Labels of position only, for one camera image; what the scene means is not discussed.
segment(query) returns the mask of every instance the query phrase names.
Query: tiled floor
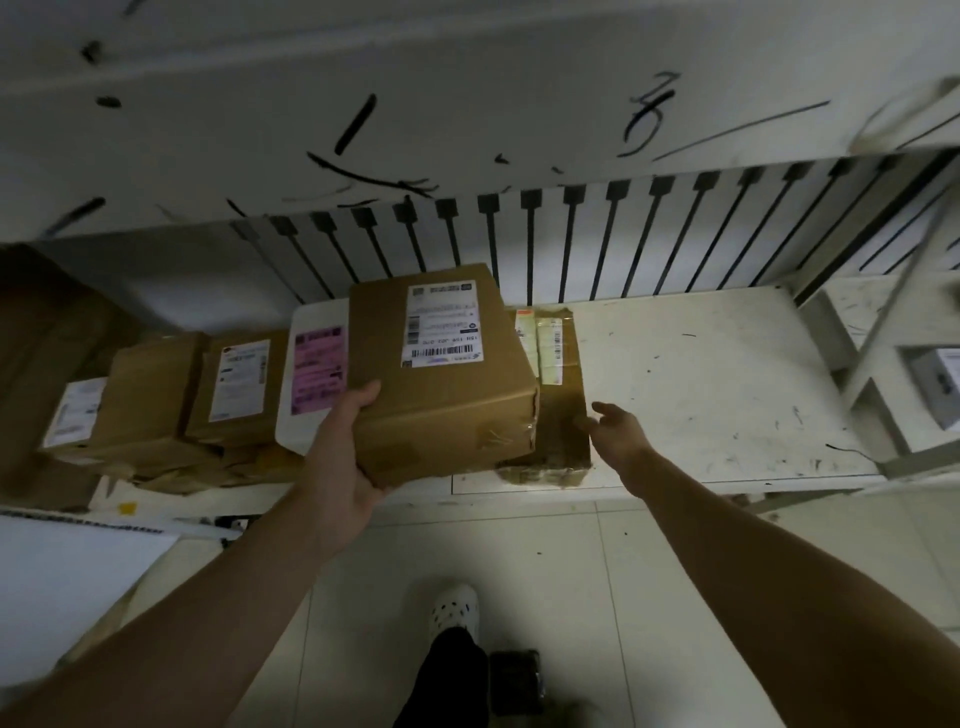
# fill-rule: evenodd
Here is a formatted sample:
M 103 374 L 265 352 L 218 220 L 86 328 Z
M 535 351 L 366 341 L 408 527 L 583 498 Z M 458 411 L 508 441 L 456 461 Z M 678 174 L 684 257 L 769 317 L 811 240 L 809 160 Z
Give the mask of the tiled floor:
M 774 518 L 960 628 L 960 492 L 833 497 Z M 137 608 L 211 555 L 175 546 Z M 377 514 L 321 574 L 230 725 L 391 725 L 432 598 L 454 580 L 480 594 L 484 647 L 535 647 L 548 691 L 592 700 L 614 726 L 780 725 L 642 503 Z

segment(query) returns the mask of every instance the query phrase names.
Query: forearm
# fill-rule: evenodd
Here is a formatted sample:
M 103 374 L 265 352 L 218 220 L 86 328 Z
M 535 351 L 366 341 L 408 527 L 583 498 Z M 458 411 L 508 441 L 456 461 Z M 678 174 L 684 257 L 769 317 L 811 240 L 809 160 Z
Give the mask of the forearm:
M 313 503 L 293 492 L 157 606 L 14 706 L 3 724 L 222 725 L 331 555 Z
M 958 718 L 960 650 L 875 581 L 651 450 L 624 482 L 788 724 Z

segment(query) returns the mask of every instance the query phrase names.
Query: leg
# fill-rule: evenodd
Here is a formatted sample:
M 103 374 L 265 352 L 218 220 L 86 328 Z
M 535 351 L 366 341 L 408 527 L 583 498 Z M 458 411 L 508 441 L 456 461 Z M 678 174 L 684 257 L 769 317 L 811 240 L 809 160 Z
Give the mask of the leg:
M 447 590 L 430 613 L 430 652 L 394 728 L 486 728 L 487 654 L 477 646 L 480 607 L 466 584 Z
M 487 655 L 466 629 L 451 627 L 430 647 L 394 728 L 487 722 Z

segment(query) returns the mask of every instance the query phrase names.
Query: white shipping label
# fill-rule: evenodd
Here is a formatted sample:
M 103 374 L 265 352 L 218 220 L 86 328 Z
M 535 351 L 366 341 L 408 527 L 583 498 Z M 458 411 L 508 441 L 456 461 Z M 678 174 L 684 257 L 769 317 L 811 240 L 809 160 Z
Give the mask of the white shipping label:
M 412 285 L 401 367 L 439 367 L 483 361 L 475 280 Z
M 270 339 L 224 347 L 213 386 L 212 423 L 263 412 L 269 359 Z
M 523 347 L 530 362 L 534 376 L 540 376 L 540 358 L 537 356 L 537 315 L 531 308 L 519 308 L 514 319 L 516 335 L 520 337 L 520 346 Z
M 537 325 L 540 346 L 540 383 L 564 383 L 564 320 L 540 319 Z
M 54 448 L 57 445 L 89 440 L 93 433 L 93 426 L 97 422 L 100 399 L 104 395 L 106 386 L 105 376 L 71 381 L 67 384 L 60 398 L 57 414 L 54 415 L 54 421 L 50 423 L 47 434 L 43 438 L 43 446 Z

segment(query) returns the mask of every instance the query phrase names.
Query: white paper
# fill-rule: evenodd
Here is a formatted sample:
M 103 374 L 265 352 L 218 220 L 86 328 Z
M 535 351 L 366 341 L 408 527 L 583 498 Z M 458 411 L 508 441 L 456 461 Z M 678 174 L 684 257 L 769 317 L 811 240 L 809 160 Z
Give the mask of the white paper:
M 412 285 L 401 367 L 439 367 L 483 361 L 475 280 Z
M 541 319 L 537 323 L 540 347 L 540 383 L 564 383 L 564 320 Z
M 107 386 L 105 376 L 71 381 L 63 390 L 57 414 L 43 438 L 43 446 L 52 448 L 66 443 L 89 440 L 100 411 L 100 399 Z
M 0 516 L 0 686 L 47 674 L 178 538 L 49 518 Z
M 212 423 L 263 412 L 269 359 L 270 339 L 224 347 L 210 405 Z
M 520 346 L 523 347 L 530 362 L 534 376 L 540 376 L 540 357 L 537 354 L 537 314 L 532 308 L 519 308 L 514 318 L 514 329 L 520 337 Z

